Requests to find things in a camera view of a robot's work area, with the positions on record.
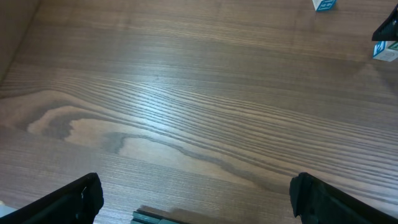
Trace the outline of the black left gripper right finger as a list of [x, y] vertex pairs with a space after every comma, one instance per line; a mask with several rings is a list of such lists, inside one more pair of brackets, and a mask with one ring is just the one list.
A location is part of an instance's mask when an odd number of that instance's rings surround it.
[[302, 172], [289, 187], [294, 217], [303, 224], [397, 224], [397, 219]]

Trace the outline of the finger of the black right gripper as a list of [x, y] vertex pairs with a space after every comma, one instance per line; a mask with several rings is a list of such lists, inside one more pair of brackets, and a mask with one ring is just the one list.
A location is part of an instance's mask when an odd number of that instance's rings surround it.
[[397, 41], [397, 7], [388, 18], [374, 31], [372, 41]]

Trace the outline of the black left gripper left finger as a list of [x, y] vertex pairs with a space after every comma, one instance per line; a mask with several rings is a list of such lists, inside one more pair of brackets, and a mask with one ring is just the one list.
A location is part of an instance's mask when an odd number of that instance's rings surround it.
[[1, 217], [1, 224], [92, 224], [103, 205], [101, 181], [92, 172]]

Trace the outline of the wooden block globe picture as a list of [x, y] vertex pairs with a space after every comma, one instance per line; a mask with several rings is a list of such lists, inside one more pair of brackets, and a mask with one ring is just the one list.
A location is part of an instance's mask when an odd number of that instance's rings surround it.
[[375, 44], [373, 59], [391, 62], [397, 58], [397, 41], [379, 41]]

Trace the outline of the wooden block blue side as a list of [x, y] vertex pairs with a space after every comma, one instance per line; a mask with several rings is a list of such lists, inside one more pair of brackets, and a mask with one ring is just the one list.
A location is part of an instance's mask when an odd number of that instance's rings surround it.
[[333, 8], [336, 0], [312, 0], [313, 6], [317, 12], [328, 11]]

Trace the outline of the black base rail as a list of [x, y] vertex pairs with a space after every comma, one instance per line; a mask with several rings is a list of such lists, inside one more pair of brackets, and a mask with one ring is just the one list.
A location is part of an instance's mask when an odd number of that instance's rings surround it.
[[131, 224], [183, 224], [183, 222], [171, 220], [143, 210], [136, 210], [132, 213]]

